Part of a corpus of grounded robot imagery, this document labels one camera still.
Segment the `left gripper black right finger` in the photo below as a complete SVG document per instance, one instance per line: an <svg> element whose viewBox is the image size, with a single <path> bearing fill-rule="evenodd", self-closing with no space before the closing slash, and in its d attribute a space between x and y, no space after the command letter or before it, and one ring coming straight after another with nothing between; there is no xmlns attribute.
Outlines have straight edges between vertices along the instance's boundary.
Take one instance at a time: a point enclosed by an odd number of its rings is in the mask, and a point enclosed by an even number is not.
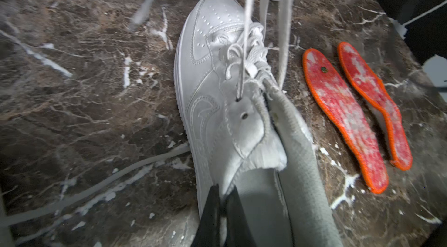
<svg viewBox="0 0 447 247"><path fill-rule="evenodd" d="M256 247L236 187L227 197L225 215L227 218L227 236L224 246Z"/></svg>

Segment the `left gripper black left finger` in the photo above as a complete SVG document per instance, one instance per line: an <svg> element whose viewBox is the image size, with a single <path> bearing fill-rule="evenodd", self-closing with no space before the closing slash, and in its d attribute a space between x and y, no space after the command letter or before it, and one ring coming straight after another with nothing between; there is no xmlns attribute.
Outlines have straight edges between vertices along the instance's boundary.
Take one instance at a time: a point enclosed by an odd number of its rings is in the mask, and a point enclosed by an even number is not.
<svg viewBox="0 0 447 247"><path fill-rule="evenodd" d="M213 185L204 207L191 247L220 247L221 198L219 186Z"/></svg>

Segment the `red orange insole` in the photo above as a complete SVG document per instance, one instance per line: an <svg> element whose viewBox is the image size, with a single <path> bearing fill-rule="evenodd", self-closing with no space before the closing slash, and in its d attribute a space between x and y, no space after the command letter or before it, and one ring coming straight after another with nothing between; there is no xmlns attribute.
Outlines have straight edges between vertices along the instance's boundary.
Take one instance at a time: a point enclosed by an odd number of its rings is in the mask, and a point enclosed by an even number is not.
<svg viewBox="0 0 447 247"><path fill-rule="evenodd" d="M316 49L305 51L303 70L315 101L336 125L359 162L368 188L375 194L383 193L388 187L389 178L376 135L347 83Z"/></svg>

